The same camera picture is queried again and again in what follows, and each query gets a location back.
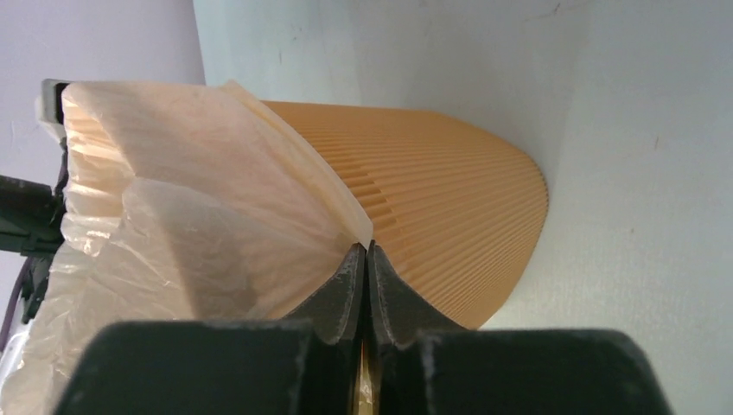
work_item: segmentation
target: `crumpled plastic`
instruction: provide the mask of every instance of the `crumpled plastic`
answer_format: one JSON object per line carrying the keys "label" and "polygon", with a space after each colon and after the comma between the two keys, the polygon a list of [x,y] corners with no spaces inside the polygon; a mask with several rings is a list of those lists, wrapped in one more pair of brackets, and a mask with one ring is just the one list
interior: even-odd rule
{"label": "crumpled plastic", "polygon": [[321,156],[235,83],[78,82],[62,101],[66,241],[5,415],[52,412],[104,326],[279,318],[372,238]]}

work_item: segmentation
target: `orange object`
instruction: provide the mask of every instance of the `orange object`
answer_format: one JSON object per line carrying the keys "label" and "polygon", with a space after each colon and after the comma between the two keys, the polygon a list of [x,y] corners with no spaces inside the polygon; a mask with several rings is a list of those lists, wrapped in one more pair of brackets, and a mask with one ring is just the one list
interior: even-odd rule
{"label": "orange object", "polygon": [[266,104],[347,184],[395,270],[438,310],[478,328],[507,300],[547,213],[529,156],[435,112]]}

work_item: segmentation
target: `wall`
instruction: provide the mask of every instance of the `wall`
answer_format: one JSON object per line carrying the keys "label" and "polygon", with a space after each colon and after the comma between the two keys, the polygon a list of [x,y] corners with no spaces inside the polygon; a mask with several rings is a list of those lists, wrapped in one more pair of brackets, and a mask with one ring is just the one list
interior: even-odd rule
{"label": "wall", "polygon": [[[53,184],[59,174],[61,150],[35,122],[45,78],[203,82],[190,1],[3,0],[0,40],[4,176]],[[0,252],[0,304],[22,261]]]}
{"label": "wall", "polygon": [[486,328],[621,329],[678,413],[733,413],[733,2],[194,5],[209,83],[435,109],[528,151],[550,213]]}

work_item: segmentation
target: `orange ribbed object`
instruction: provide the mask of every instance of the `orange ribbed object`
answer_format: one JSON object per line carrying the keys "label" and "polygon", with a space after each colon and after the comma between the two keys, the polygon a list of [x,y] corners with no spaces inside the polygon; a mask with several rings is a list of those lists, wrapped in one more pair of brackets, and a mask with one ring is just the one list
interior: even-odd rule
{"label": "orange ribbed object", "polygon": [[547,213],[529,156],[435,112],[266,104],[333,167],[400,277],[438,310],[478,328],[507,300]]}

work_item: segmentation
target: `plastic bag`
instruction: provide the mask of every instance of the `plastic bag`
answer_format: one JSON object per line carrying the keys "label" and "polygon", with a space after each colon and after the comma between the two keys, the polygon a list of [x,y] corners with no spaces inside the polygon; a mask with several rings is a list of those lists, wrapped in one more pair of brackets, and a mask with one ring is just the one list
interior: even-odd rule
{"label": "plastic bag", "polygon": [[336,173],[234,83],[80,82],[63,108],[66,242],[6,415],[51,412],[110,323],[278,318],[372,238]]}

